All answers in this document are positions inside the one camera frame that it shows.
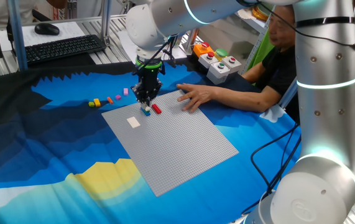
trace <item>yellow lego brick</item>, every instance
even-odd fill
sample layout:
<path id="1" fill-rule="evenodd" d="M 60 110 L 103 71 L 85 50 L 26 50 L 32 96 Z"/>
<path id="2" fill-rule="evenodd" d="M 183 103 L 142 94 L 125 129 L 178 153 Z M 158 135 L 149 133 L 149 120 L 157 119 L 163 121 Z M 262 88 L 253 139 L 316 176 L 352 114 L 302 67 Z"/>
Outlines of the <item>yellow lego brick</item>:
<path id="1" fill-rule="evenodd" d="M 100 103 L 100 101 L 99 101 L 98 99 L 95 99 L 95 105 L 96 105 L 97 107 L 101 106 L 101 103 Z"/>

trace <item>robotic arm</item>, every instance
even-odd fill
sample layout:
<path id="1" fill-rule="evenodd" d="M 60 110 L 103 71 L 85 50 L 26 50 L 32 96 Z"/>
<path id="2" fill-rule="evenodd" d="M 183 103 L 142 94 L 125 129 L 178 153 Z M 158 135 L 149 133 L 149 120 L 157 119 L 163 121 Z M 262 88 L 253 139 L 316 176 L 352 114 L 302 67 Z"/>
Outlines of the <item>robotic arm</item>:
<path id="1" fill-rule="evenodd" d="M 137 100 L 162 84 L 157 49 L 171 35 L 226 17 L 256 0 L 155 0 L 133 7 L 127 31 L 139 46 Z M 355 19 L 352 0 L 265 0 L 294 4 L 302 154 L 278 189 L 244 224 L 341 224 L 355 203 Z"/>

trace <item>desk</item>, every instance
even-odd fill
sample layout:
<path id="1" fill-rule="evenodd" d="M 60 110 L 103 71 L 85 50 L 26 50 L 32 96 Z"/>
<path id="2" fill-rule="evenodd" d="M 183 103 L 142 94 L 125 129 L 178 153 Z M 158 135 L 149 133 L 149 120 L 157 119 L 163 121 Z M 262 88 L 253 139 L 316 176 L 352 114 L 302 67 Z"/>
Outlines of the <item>desk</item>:
<path id="1" fill-rule="evenodd" d="M 178 63 L 166 64 L 167 75 L 159 76 L 161 94 L 175 91 L 177 83 L 206 83 L 187 59 Z M 261 116 L 201 106 L 239 154 L 155 197 L 101 115 L 136 102 L 130 94 L 106 104 L 107 96 L 137 82 L 133 69 L 124 62 L 0 77 L 0 222 L 228 223 L 260 198 L 266 186 L 250 155 L 292 128 L 289 116 L 278 107 Z M 94 98 L 101 108 L 88 106 Z M 256 155 L 269 179 L 286 141 Z"/>
<path id="2" fill-rule="evenodd" d="M 89 54 L 91 62 L 96 65 L 103 65 L 109 63 L 119 63 L 119 62 L 130 62 L 131 60 L 122 48 L 119 41 L 117 33 L 119 31 L 126 30 L 126 15 L 111 16 L 110 28 L 110 38 L 111 45 L 105 50 L 100 52 L 95 52 Z M 86 19 L 69 19 L 62 21 L 52 21 L 51 23 L 59 22 L 71 22 L 75 21 L 85 35 L 99 35 L 101 33 L 101 18 L 92 17 Z M 187 41 L 187 35 L 183 36 L 182 43 Z M 17 71 L 18 66 L 16 63 L 16 58 L 13 56 L 11 51 L 3 52 L 4 58 L 0 58 L 0 75 L 7 75 Z"/>

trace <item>man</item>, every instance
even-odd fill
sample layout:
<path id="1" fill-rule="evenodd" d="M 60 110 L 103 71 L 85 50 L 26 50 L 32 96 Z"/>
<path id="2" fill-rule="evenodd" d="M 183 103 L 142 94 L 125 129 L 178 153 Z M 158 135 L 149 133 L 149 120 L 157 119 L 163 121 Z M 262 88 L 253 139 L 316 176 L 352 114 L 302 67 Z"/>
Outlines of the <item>man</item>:
<path id="1" fill-rule="evenodd" d="M 295 25 L 295 13 L 292 6 L 277 6 L 274 12 L 291 25 Z M 296 77 L 295 31 L 284 21 L 271 15 L 269 35 L 271 44 L 275 46 L 274 49 L 263 62 L 258 63 L 242 75 L 250 83 L 256 83 L 256 87 L 262 90 L 261 93 L 232 91 L 217 86 L 177 85 L 179 89 L 188 92 L 178 101 L 191 98 L 183 110 L 190 110 L 192 113 L 202 103 L 210 100 L 216 100 L 240 110 L 258 113 L 263 113 L 277 104 Z M 287 113 L 294 120 L 298 120 L 297 101 L 297 97 L 292 100 L 295 108 L 287 108 Z"/>
<path id="2" fill-rule="evenodd" d="M 37 3 L 45 2 L 45 0 L 19 0 L 21 24 L 32 22 L 32 10 Z M 47 0 L 49 4 L 57 9 L 63 9 L 67 5 L 67 0 Z M 9 20 L 9 10 L 7 8 L 7 0 L 0 0 L 0 26 L 6 26 Z"/>

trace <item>yellow shape on mat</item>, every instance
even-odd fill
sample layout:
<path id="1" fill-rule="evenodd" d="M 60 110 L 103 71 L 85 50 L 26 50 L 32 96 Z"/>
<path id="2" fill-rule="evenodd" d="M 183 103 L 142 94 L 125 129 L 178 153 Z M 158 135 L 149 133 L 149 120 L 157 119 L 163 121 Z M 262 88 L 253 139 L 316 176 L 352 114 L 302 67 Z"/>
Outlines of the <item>yellow shape on mat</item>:
<path id="1" fill-rule="evenodd" d="M 75 175 L 77 181 L 93 199 L 118 196 L 130 189 L 141 177 L 131 159 L 112 162 L 96 162 L 83 174 Z"/>
<path id="2" fill-rule="evenodd" d="M 97 107 L 101 106 L 101 103 L 100 103 L 99 99 L 95 99 L 94 101 L 95 101 L 95 105 Z"/>

